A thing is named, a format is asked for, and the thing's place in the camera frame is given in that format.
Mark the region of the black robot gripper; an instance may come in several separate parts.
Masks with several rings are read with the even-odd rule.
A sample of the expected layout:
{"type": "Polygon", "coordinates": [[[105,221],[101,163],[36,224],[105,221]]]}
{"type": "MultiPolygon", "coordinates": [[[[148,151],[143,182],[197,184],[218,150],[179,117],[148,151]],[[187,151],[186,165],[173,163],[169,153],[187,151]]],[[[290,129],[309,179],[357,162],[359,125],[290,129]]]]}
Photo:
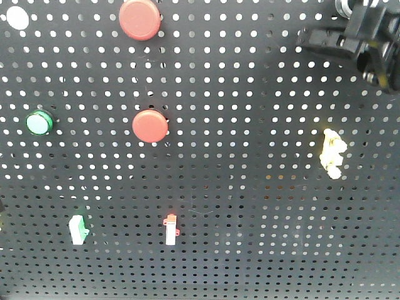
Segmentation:
{"type": "Polygon", "coordinates": [[[296,45],[327,59],[357,59],[366,82],[385,93],[399,92],[398,6],[355,1],[345,34],[339,28],[304,27],[296,45]]]}

